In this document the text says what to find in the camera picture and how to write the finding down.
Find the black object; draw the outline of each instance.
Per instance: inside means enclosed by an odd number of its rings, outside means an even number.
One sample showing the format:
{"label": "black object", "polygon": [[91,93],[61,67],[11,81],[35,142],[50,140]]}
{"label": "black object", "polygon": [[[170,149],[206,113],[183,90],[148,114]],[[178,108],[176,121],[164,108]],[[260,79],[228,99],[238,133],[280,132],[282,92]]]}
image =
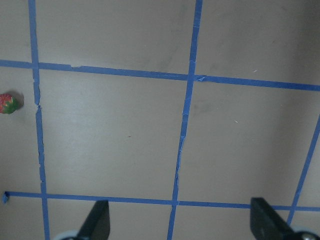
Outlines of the black object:
{"label": "black object", "polygon": [[294,232],[262,197],[251,199],[250,229],[257,240],[320,240],[310,232]]}
{"label": "black object", "polygon": [[76,237],[62,240],[107,240],[110,234],[109,202],[96,201]]}

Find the vertical blue tape strip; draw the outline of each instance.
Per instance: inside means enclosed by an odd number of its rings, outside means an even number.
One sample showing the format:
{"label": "vertical blue tape strip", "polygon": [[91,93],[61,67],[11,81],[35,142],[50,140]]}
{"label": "vertical blue tape strip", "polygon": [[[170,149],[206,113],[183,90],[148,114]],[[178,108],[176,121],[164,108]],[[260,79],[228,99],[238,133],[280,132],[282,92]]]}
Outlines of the vertical blue tape strip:
{"label": "vertical blue tape strip", "polygon": [[39,54],[38,54],[38,41],[37,41],[37,25],[36,25],[36,2],[35,0],[28,0],[29,7],[29,26],[30,26],[30,42],[31,42],[31,58],[32,58],[32,74],[33,74],[33,91],[34,103],[37,105],[35,114],[36,134],[39,153],[39,174],[40,174],[40,187],[42,199],[42,216],[45,240],[50,240],[49,228],[49,214],[48,214],[48,196],[46,186],[46,173],[45,173],[45,154],[43,143],[43,125],[42,125],[42,112],[40,104],[40,75],[39,75]]}
{"label": "vertical blue tape strip", "polygon": [[291,208],[290,208],[289,216],[287,218],[287,223],[289,225],[291,224],[292,219],[294,218],[294,215],[295,215],[295,211],[296,211],[296,208],[297,208],[299,197],[300,197],[302,188],[304,186],[304,182],[305,182],[305,179],[306,179],[306,176],[307,176],[307,173],[308,173],[308,169],[310,167],[312,156],[313,156],[315,148],[316,148],[316,144],[317,144],[317,141],[318,141],[319,133],[320,133],[320,115],[318,117],[318,121],[317,121],[316,126],[315,126],[315,130],[314,130],[314,133],[313,133],[313,137],[312,137],[312,140],[311,140],[309,151],[307,153],[307,156],[306,156],[306,159],[305,159],[305,162],[304,162],[302,173],[301,173],[298,185],[296,187],[295,195],[294,195],[293,202],[292,202],[292,205],[291,205]]}
{"label": "vertical blue tape strip", "polygon": [[195,81],[197,46],[198,46],[198,35],[199,35],[200,21],[201,21],[202,4],[203,4],[202,0],[197,0],[195,2],[192,39],[191,39],[191,47],[190,47],[189,71],[188,71],[188,77],[187,77],[184,106],[182,111],[181,132],[180,132],[180,140],[179,140],[173,192],[172,192],[172,210],[171,210],[170,219],[169,219],[168,233],[166,238],[167,240],[172,240],[174,227],[175,227],[177,205],[179,205],[179,201],[178,201],[179,170],[180,170],[180,164],[181,164],[182,149],[187,136],[189,111],[190,111],[192,92],[193,92],[194,81]]}

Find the small blue object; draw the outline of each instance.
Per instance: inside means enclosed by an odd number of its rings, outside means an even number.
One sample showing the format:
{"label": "small blue object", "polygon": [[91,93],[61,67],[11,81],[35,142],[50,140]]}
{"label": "small blue object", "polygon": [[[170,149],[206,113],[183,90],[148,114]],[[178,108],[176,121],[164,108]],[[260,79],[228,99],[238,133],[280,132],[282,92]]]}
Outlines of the small blue object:
{"label": "small blue object", "polygon": [[8,202],[9,200],[9,195],[7,192],[4,192],[3,196],[2,196],[2,202],[3,204],[6,204],[6,202]]}

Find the red and green object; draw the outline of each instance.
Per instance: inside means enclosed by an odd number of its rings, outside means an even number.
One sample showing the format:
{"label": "red and green object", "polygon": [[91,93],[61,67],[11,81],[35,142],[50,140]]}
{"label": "red and green object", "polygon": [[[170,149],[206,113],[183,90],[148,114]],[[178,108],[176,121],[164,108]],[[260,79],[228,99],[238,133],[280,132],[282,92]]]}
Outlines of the red and green object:
{"label": "red and green object", "polygon": [[19,107],[17,99],[10,94],[0,94],[0,114],[12,114]]}

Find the blue tape grid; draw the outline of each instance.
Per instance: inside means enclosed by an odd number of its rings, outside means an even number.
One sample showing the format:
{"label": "blue tape grid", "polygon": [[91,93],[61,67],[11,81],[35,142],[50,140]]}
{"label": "blue tape grid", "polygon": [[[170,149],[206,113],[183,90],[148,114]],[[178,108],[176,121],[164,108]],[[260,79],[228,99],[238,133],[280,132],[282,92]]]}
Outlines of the blue tape grid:
{"label": "blue tape grid", "polygon": [[[23,61],[1,60],[1,67],[12,68],[24,68],[32,69],[34,79],[34,102],[37,105],[36,118],[36,130],[37,130],[37,142],[39,152],[39,173],[41,180],[41,193],[32,192],[15,192],[6,191],[2,196],[2,201],[5,203],[9,197],[27,197],[27,198],[41,198],[42,200],[42,215],[44,225],[45,240],[50,240],[50,227],[49,227],[49,214],[48,214],[48,199],[65,199],[65,200],[84,200],[84,201],[98,201],[109,200],[110,202],[120,203],[140,203],[140,204],[158,204],[158,205],[171,205],[172,211],[170,214],[167,240],[171,240],[173,237],[173,230],[175,224],[175,215],[177,206],[195,206],[195,207],[213,207],[213,208],[239,208],[249,209],[249,204],[242,203],[223,203],[223,202],[198,202],[198,201],[179,201],[179,169],[181,163],[181,154],[184,145],[184,140],[187,136],[189,110],[192,99],[193,84],[196,82],[213,82],[219,84],[232,84],[242,86],[255,86],[266,88],[280,88],[280,89],[292,89],[292,90],[304,90],[304,91],[320,91],[320,85],[314,84],[301,84],[291,82],[279,82],[279,81],[267,81],[267,80],[255,80],[244,78],[232,78],[232,77],[220,77],[220,76],[206,76],[195,75],[196,69],[196,56],[197,56],[197,41],[199,35],[201,13],[202,13],[202,0],[197,0],[195,4],[194,20],[193,20],[193,32],[190,48],[189,59],[189,71],[188,74],[167,73],[167,72],[154,72],[154,71],[142,71],[142,70],[129,70],[129,69],[114,69],[95,66],[80,66],[72,67],[67,64],[57,63],[45,63],[39,62],[38,44],[36,34],[36,2],[35,0],[28,0],[29,10],[29,27],[30,27],[30,42],[31,42],[31,58],[32,63]],[[156,78],[156,79],[168,79],[168,80],[181,80],[187,81],[187,88],[185,94],[184,107],[182,112],[182,123],[180,141],[177,154],[176,171],[174,178],[174,186],[172,192],[172,200],[163,199],[145,199],[145,198],[125,198],[125,197],[106,197],[106,196],[83,196],[83,195],[66,195],[66,194],[47,194],[46,186],[46,174],[45,174],[45,157],[44,157],[44,145],[43,145],[43,127],[42,127],[42,112],[40,106],[40,75],[39,69],[43,70],[55,70],[55,71],[68,71],[68,72],[80,72],[80,73],[94,73],[94,74],[106,74],[106,75],[118,75],[118,76],[130,76],[130,77],[142,77],[142,78]],[[320,133],[320,116],[318,118],[315,131],[310,143],[309,151],[302,169],[302,173],[296,188],[294,199],[291,206],[274,205],[272,206],[276,210],[289,211],[287,222],[292,222],[295,211],[309,211],[320,212],[320,207],[309,206],[297,206],[300,193],[303,188],[304,181],[307,176],[308,169],[310,167],[311,159],[315,150],[315,146]]]}

